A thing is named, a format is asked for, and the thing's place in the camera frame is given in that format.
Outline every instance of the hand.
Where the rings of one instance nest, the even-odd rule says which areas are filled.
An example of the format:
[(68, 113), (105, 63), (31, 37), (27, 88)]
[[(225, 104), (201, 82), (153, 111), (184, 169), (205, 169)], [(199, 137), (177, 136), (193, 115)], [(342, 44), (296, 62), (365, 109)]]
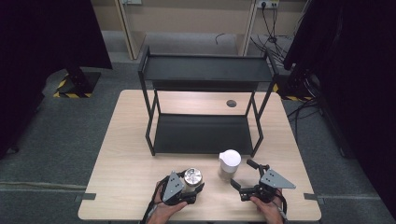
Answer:
[(173, 206), (169, 206), (163, 203), (161, 200), (161, 189), (163, 186), (160, 186), (157, 190), (157, 194), (155, 195), (154, 202), (157, 204), (157, 208), (154, 210), (151, 217), (148, 219), (148, 224), (165, 224), (166, 221), (176, 212), (183, 209), (187, 206), (186, 202), (178, 203)]
[(263, 203), (259, 198), (253, 196), (250, 197), (250, 200), (257, 205), (257, 211), (264, 214), (268, 224), (283, 224), (283, 218), (277, 209), (282, 205), (278, 197), (275, 197), (272, 203)]

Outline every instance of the wooden tabletop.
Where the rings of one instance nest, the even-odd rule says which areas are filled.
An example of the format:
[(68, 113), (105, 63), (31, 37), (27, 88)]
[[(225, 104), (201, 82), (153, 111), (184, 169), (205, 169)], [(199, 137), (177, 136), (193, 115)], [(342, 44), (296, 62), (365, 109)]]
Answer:
[[(260, 104), (263, 92), (256, 93)], [(160, 92), (163, 112), (177, 113), (244, 113), (249, 93)], [(235, 100), (236, 107), (226, 101)], [(194, 167), (205, 181), (204, 190), (195, 204), (190, 204), (172, 216), (172, 220), (232, 220), (263, 221), (252, 202), (241, 202), (238, 192), (229, 182), (219, 178), (219, 155), (159, 154), (151, 156), (145, 138), (149, 115), (142, 91), (123, 91), (109, 123), (86, 193), (94, 193), (94, 200), (83, 200), (78, 216), (86, 220), (139, 220), (149, 204), (157, 181)], [(317, 201), (306, 200), (305, 193), (313, 194), (303, 160), (291, 132), (285, 110), (278, 95), (272, 94), (262, 115), (264, 139), (253, 158), (297, 186), (284, 189), (288, 202), (288, 219), (316, 221), (321, 217)], [(257, 129), (251, 124), (252, 141)], [(155, 136), (155, 123), (151, 139)], [(260, 176), (242, 162), (234, 179), (243, 188), (258, 184)]]

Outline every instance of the black round hole cover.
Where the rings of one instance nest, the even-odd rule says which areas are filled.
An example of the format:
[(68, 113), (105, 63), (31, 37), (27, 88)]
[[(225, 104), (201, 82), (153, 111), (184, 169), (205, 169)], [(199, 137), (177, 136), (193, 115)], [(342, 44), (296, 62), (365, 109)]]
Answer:
[(236, 101), (234, 101), (234, 100), (229, 100), (229, 101), (227, 101), (227, 106), (229, 106), (229, 107), (236, 107)]

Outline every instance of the white cup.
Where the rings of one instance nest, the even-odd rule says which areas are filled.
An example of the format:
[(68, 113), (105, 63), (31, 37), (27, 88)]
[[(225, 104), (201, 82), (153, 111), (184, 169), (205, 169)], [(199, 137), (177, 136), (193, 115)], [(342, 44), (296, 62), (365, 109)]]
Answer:
[(241, 163), (241, 155), (233, 149), (228, 149), (219, 154), (220, 169), (219, 175), (223, 180), (233, 178), (239, 164)]

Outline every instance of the black shelf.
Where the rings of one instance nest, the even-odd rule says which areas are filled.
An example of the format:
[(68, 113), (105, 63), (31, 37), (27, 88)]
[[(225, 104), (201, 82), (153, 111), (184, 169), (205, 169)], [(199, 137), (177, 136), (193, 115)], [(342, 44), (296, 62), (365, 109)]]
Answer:
[(159, 153), (213, 154), (232, 148), (248, 155), (253, 151), (247, 118), (217, 115), (162, 114), (154, 148)]
[[(254, 157), (263, 139), (260, 118), (279, 74), (270, 52), (263, 57), (161, 55), (150, 53), (149, 46), (145, 46), (138, 74), (149, 115), (146, 139), (151, 155), (157, 152), (218, 154), (235, 149)], [(146, 82), (151, 82), (154, 89), (152, 103)], [(261, 82), (270, 85), (262, 104), (256, 106), (254, 95)], [(183, 115), (163, 113), (158, 91), (250, 92), (251, 95), (245, 114)], [(259, 134), (255, 146), (248, 127), (250, 109)], [(155, 141), (151, 142), (149, 136), (156, 111), (157, 131)]]

